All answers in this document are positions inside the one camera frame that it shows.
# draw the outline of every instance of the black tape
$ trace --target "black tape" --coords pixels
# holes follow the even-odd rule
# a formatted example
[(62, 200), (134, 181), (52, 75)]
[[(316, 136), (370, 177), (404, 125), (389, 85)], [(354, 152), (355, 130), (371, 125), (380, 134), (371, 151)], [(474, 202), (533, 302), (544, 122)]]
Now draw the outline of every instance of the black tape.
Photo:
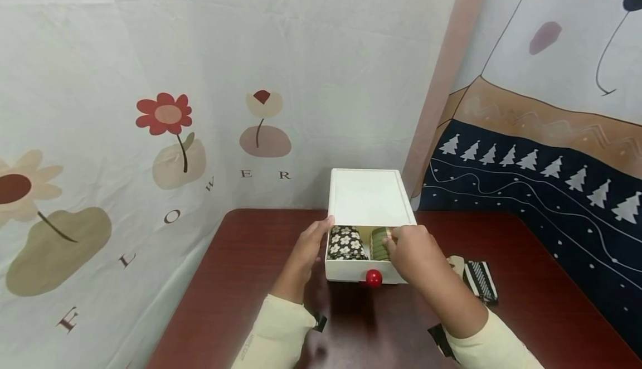
[(325, 324), (328, 323), (328, 318), (326, 318), (324, 315), (320, 313), (314, 313), (313, 314), (314, 320), (317, 321), (317, 325), (312, 328), (312, 330), (316, 330), (320, 333), (323, 332), (323, 329), (325, 328)]
[(428, 332), (432, 336), (432, 339), (435, 340), (435, 344), (441, 348), (445, 357), (457, 360), (453, 349), (450, 347), (450, 344), (448, 344), (448, 339), (445, 338), (445, 331), (443, 326), (441, 326), (441, 323), (435, 327), (428, 328)]

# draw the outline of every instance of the green folded cloth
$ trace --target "green folded cloth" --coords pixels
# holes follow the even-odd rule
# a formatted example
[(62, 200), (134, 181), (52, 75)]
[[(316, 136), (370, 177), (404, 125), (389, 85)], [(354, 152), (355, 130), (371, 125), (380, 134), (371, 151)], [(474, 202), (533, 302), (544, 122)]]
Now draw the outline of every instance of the green folded cloth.
[(388, 237), (389, 234), (392, 234), (392, 230), (387, 227), (381, 227), (380, 229), (375, 229), (372, 231), (370, 248), (372, 260), (390, 260), (388, 250), (381, 243), (381, 241), (383, 241), (384, 238)]

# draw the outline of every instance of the red flower print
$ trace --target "red flower print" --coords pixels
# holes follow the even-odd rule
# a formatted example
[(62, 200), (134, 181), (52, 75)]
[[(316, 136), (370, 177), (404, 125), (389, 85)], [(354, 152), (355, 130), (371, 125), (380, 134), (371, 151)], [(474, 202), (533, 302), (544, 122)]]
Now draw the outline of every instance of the red flower print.
[(143, 99), (136, 103), (136, 108), (145, 114), (138, 117), (136, 125), (149, 127), (152, 135), (161, 135), (169, 131), (174, 135), (181, 133), (183, 127), (189, 127), (192, 119), (189, 116), (192, 108), (187, 106), (187, 96), (182, 94), (174, 101), (167, 93), (159, 93), (156, 101)]

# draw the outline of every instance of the cream sleeve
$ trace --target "cream sleeve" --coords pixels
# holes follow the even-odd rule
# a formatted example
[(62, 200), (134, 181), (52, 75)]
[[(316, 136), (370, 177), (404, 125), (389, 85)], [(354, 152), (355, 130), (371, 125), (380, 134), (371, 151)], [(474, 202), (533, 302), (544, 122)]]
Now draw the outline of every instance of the cream sleeve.
[(316, 323), (303, 305), (268, 295), (232, 369), (293, 368)]
[(455, 357), (465, 369), (543, 369), (519, 338), (493, 312), (472, 337), (457, 339), (445, 332)]

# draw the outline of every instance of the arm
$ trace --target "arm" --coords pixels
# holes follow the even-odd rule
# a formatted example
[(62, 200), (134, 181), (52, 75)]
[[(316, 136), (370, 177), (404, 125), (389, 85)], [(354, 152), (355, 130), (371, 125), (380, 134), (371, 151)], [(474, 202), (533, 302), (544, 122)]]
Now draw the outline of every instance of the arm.
[(316, 324), (303, 307), (303, 291), (321, 239), (333, 225), (330, 216), (301, 233), (232, 369), (290, 369), (299, 361), (305, 335)]
[(457, 360), (466, 369), (536, 369), (542, 366), (501, 319), (452, 271), (424, 226), (394, 229), (385, 239), (390, 261), (441, 322)]

